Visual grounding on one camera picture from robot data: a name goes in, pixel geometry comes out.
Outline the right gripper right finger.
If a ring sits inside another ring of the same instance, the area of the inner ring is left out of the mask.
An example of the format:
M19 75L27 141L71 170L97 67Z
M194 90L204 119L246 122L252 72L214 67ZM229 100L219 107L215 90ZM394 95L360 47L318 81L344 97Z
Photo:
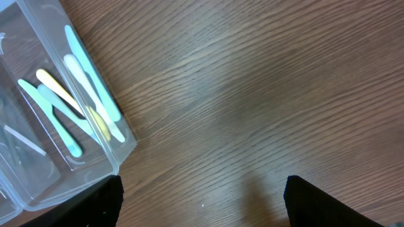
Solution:
M383 227L297 175L288 177L283 198L291 227Z

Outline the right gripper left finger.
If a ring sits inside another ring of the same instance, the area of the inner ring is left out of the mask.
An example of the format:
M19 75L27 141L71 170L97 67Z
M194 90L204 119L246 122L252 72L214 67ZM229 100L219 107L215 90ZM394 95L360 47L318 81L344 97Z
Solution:
M124 189L119 175L110 175L22 227L115 227Z

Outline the yellow plastic knife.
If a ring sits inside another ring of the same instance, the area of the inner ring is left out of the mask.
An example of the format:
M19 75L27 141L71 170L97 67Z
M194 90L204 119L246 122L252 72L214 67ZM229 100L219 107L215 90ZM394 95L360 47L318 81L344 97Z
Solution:
M78 102L45 69L38 69L35 74L37 79L50 88L80 119L85 119Z

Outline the pale blue knife bottom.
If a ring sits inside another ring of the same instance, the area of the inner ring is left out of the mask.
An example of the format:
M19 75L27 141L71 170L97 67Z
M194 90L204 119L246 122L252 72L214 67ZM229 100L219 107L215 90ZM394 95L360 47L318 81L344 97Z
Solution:
M61 111L65 116L72 120L81 130L86 132L95 142L99 144L99 141L90 127L89 123L85 119L80 119L50 88L44 84L38 86L39 93Z

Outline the light blue knife top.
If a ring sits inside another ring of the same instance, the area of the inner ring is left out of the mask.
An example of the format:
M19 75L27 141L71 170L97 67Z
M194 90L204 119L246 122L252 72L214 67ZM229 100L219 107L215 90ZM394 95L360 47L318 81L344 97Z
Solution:
M35 101L35 103L40 107L40 109L45 113L47 118L50 120L51 124L54 126L55 130L61 137L63 143L68 148L71 155L75 158L80 158L83 154L78 143L73 139L70 133L64 128L60 121L56 118L53 112L52 104L47 101L30 83L24 79L19 79L18 84L25 90L26 93Z

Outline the white plastic knife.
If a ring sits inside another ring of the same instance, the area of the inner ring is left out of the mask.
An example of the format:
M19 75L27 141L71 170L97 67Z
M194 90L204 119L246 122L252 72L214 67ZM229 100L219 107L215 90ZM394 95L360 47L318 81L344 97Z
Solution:
M93 66L91 59L88 57L85 48L83 47L80 39L76 36L75 31L70 25L64 26L64 31L68 44L72 53L77 58L78 62L81 64L84 72L86 72L91 78L93 85L101 99L102 104L106 108L109 117L113 122L118 122L121 120L122 115L118 109L114 99L111 97L107 87L98 75L97 69Z

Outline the cream plastic knife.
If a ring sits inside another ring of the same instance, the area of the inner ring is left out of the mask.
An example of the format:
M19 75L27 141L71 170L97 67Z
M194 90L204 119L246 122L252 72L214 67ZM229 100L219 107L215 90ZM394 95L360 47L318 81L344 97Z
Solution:
M66 54L64 57L64 62L66 63L68 69L71 71L75 79L84 87L90 98L93 100L95 104L95 108L100 117L104 120L106 126L110 130L111 134L121 143L123 143L126 139L123 133L118 129L116 124L111 120L108 116L105 107L103 106L100 98L96 94L92 85L90 84L85 72L83 71L80 63L76 60L76 57L72 54Z

